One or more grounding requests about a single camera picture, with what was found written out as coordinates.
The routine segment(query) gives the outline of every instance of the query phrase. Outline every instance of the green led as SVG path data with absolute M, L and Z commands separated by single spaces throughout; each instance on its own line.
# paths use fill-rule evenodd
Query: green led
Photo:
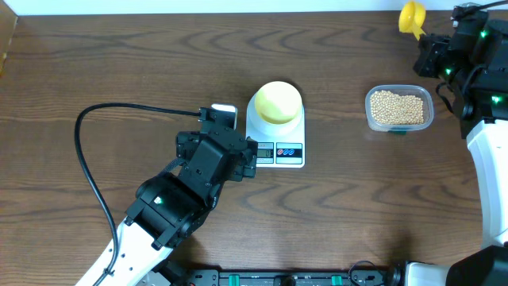
M 499 96 L 494 95 L 494 96 L 492 96 L 492 101 L 494 103 L 499 103 L 502 101 L 502 99 Z

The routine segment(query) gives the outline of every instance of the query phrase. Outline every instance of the yellow scoop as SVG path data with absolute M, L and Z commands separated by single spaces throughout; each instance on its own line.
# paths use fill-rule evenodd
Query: yellow scoop
M 418 2 L 409 1 L 398 18 L 398 30 L 402 33 L 413 33 L 417 40 L 420 35 L 425 34 L 421 29 L 425 21 L 425 7 Z

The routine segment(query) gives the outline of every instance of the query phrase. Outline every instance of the brown wood surface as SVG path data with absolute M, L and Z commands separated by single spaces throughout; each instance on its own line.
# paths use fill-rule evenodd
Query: brown wood surface
M 451 33 L 449 12 L 424 28 Z M 497 17 L 508 14 L 495 14 Z M 110 232 L 75 155 L 77 114 L 98 102 L 197 110 L 238 106 L 287 79 L 306 107 L 306 166 L 229 182 L 175 252 L 223 269 L 345 269 L 368 259 L 451 264 L 481 242 L 476 175 L 458 121 L 433 95 L 421 132 L 369 129 L 376 85 L 412 71 L 417 42 L 398 13 L 22 17 L 0 78 L 0 284 L 74 284 Z M 99 110 L 83 123 L 88 164 L 117 222 L 175 155 L 193 118 Z

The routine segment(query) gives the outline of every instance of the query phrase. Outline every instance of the white wall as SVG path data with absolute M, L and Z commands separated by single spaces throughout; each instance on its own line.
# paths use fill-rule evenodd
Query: white wall
M 185 14 L 400 10 L 408 0 L 4 0 L 16 14 Z M 419 0 L 452 10 L 468 0 Z M 471 0 L 479 4 L 496 0 Z

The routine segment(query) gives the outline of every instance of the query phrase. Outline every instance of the plastic container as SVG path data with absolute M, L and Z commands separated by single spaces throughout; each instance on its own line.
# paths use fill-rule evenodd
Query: plastic container
M 376 91 L 391 91 L 397 95 L 414 95 L 423 101 L 423 124 L 415 125 L 391 125 L 377 122 L 372 117 L 371 111 L 371 97 Z M 377 86 L 371 89 L 365 97 L 365 113 L 367 114 L 368 126 L 374 131 L 416 131 L 429 127 L 434 119 L 434 105 L 430 93 L 423 87 L 405 85 L 405 84 L 391 84 Z

